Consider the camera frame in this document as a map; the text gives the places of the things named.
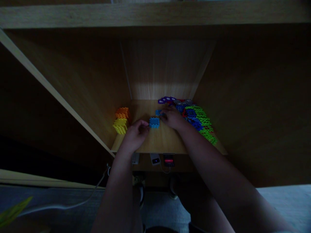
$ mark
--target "orange building block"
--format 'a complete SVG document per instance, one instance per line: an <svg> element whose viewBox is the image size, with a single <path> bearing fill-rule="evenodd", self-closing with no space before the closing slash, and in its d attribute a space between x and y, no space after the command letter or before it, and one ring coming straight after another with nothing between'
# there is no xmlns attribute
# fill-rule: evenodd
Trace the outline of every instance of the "orange building block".
<svg viewBox="0 0 311 233"><path fill-rule="evenodd" d="M129 108L127 107L119 108L116 112L116 117L118 119L127 119L129 123L132 122L131 114L130 114Z"/></svg>

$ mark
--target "forearm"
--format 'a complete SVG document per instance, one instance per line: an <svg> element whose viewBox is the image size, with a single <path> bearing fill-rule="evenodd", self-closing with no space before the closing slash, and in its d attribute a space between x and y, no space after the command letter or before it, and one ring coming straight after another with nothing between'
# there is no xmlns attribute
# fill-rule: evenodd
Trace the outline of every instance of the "forearm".
<svg viewBox="0 0 311 233"><path fill-rule="evenodd" d="M132 224L131 152L120 147L110 171L92 233L129 232Z"/></svg>
<svg viewBox="0 0 311 233"><path fill-rule="evenodd" d="M178 132L202 179L237 232L292 229L246 177L194 127L187 124Z"/></svg>

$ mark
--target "toy block pile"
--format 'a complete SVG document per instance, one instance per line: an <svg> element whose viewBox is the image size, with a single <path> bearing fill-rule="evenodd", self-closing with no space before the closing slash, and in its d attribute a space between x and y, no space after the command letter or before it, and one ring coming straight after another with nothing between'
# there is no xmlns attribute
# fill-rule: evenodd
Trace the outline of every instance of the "toy block pile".
<svg viewBox="0 0 311 233"><path fill-rule="evenodd" d="M160 126L160 119L156 117L152 117L149 119L149 127L150 128L159 128Z"/></svg>
<svg viewBox="0 0 311 233"><path fill-rule="evenodd" d="M118 134L125 134L132 121L129 108L119 108L115 115L117 119L114 121L113 127L116 129Z"/></svg>
<svg viewBox="0 0 311 233"><path fill-rule="evenodd" d="M180 114L195 127L200 134L202 134L210 143L215 145L217 139L211 135L213 132L210 119L207 117L203 109L193 103L190 99L176 99L174 97L165 96L158 100L159 104L174 105Z"/></svg>

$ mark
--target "leg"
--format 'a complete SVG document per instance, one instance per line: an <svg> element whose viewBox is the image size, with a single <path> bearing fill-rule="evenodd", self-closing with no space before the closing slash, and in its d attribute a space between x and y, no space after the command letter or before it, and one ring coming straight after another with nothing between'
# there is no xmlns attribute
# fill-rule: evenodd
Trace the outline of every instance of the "leg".
<svg viewBox="0 0 311 233"><path fill-rule="evenodd" d="M132 221L132 233L143 233L143 222L140 215L140 200L141 192L139 188L133 187L133 221Z"/></svg>
<svg viewBox="0 0 311 233"><path fill-rule="evenodd" d="M173 183L173 191L191 215L191 223L207 232L234 233L204 182Z"/></svg>

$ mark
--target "wall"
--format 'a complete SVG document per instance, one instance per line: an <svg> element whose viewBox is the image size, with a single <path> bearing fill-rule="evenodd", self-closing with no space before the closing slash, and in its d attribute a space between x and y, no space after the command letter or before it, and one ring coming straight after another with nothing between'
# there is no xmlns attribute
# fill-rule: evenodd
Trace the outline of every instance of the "wall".
<svg viewBox="0 0 311 233"><path fill-rule="evenodd" d="M213 46L208 40L122 40L132 99L192 99Z"/></svg>
<svg viewBox="0 0 311 233"><path fill-rule="evenodd" d="M307 38L219 41L194 96L256 186L311 183Z"/></svg>
<svg viewBox="0 0 311 233"><path fill-rule="evenodd" d="M0 135L103 172L112 156L2 44L0 54Z"/></svg>
<svg viewBox="0 0 311 233"><path fill-rule="evenodd" d="M119 41L44 29L7 34L43 75L36 78L109 151L115 112L131 100Z"/></svg>

